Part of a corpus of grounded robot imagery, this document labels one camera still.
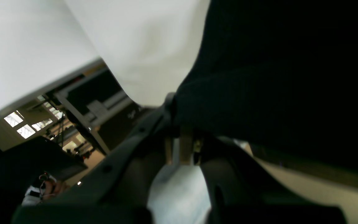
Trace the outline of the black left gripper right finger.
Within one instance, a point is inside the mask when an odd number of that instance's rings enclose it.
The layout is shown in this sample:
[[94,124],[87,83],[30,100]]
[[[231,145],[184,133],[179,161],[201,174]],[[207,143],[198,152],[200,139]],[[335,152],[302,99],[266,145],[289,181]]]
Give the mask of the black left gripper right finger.
[[294,193],[227,139],[204,134],[200,160],[211,203],[208,224],[347,223],[339,207]]

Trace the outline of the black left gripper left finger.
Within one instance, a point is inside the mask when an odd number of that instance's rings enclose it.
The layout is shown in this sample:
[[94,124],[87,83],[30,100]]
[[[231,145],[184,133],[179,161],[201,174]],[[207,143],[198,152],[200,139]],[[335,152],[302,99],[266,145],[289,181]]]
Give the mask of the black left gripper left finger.
[[82,183],[33,207],[21,207],[13,224],[153,224],[151,185],[173,163],[170,136],[174,93],[146,116]]

